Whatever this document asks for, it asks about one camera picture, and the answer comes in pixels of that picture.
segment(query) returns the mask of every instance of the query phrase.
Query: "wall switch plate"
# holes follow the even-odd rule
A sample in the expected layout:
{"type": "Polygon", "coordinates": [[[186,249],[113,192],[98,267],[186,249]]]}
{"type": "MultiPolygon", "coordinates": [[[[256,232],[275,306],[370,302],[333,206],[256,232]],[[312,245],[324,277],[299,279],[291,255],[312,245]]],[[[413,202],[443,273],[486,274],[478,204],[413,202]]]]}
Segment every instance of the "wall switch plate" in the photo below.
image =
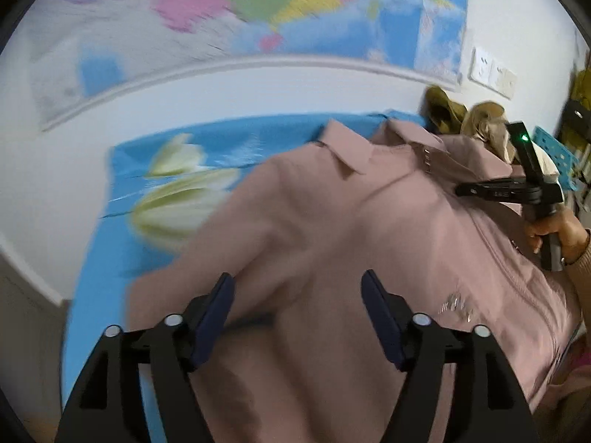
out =
{"type": "Polygon", "coordinates": [[[493,66],[493,58],[482,48],[474,49],[474,59],[472,60],[472,72],[470,79],[481,85],[488,86],[493,66]]]}

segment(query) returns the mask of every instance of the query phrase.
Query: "pink fabric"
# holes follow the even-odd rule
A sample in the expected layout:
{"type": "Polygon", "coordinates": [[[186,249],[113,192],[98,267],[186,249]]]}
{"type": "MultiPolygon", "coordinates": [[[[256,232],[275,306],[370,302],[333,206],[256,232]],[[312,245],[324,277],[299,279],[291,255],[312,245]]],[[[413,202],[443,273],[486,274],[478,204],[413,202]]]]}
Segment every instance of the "pink fabric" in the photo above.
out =
{"type": "MultiPolygon", "coordinates": [[[[467,137],[390,121],[370,143],[332,121],[321,143],[256,168],[179,259],[133,284],[129,326],[182,311],[229,272],[229,322],[265,313],[274,322],[229,331],[192,376],[214,438],[377,442],[404,375],[363,307],[371,268],[445,327],[488,325],[533,409],[580,307],[566,275],[539,269],[518,214],[453,193],[511,171],[467,137]],[[464,308],[441,312],[451,295],[464,308]]],[[[443,440],[452,386],[446,367],[431,442],[443,440]]]]}
{"type": "Polygon", "coordinates": [[[591,388],[591,366],[580,366],[569,374],[564,383],[549,384],[540,405],[541,407],[556,408],[560,401],[578,391],[589,388],[591,388]]]}
{"type": "Polygon", "coordinates": [[[581,366],[591,365],[591,351],[588,351],[581,356],[577,361],[574,362],[573,369],[577,369],[581,366]]]}

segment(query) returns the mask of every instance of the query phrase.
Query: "jacket zipper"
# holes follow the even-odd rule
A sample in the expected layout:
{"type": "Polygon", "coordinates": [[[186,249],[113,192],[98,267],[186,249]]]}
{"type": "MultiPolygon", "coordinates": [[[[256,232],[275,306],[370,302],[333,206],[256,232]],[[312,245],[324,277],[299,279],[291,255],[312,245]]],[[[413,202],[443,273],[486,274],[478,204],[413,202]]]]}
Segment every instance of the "jacket zipper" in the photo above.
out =
{"type": "Polygon", "coordinates": [[[466,207],[466,210],[468,211],[468,214],[470,215],[472,221],[474,222],[474,225],[475,225],[478,233],[480,234],[482,240],[485,242],[486,246],[489,248],[489,251],[493,255],[493,258],[495,259],[497,266],[500,268],[501,272],[505,275],[507,280],[509,280],[509,282],[511,283],[511,286],[515,290],[515,293],[517,293],[519,296],[521,296],[523,300],[528,302],[530,304],[530,306],[534,310],[536,310],[536,313],[540,316],[540,318],[544,321],[546,327],[548,328],[550,336],[552,338],[552,345],[553,345],[553,351],[554,351],[554,360],[553,361],[556,362],[556,358],[558,357],[558,342],[556,341],[556,336],[554,335],[554,331],[552,330],[552,325],[550,324],[550,320],[546,316],[546,313],[537,305],[534,298],[530,297],[530,295],[527,293],[527,291],[525,289],[523,289],[522,285],[519,284],[519,282],[509,273],[509,271],[507,270],[505,265],[503,265],[501,263],[498,255],[496,254],[496,252],[494,251],[494,249],[490,245],[489,241],[487,240],[487,238],[483,234],[480,226],[478,225],[478,222],[476,221],[476,219],[472,215],[472,208],[466,207]]]}

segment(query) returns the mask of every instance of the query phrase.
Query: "wooden floor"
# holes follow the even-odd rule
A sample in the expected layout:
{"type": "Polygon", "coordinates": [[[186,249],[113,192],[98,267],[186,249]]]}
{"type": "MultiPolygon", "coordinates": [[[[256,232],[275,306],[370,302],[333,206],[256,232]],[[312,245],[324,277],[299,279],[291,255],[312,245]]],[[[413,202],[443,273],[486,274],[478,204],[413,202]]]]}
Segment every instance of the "wooden floor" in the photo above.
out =
{"type": "Polygon", "coordinates": [[[39,443],[52,441],[60,418],[65,315],[0,255],[0,388],[39,443]]]}

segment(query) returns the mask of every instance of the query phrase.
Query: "world map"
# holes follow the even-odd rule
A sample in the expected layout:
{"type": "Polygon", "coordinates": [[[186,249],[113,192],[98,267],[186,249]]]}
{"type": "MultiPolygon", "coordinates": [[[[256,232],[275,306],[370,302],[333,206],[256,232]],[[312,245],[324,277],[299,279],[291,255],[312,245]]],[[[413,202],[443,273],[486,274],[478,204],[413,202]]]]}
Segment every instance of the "world map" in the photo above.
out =
{"type": "Polygon", "coordinates": [[[468,0],[37,0],[25,18],[46,124],[193,63],[320,55],[457,79],[468,0]]]}

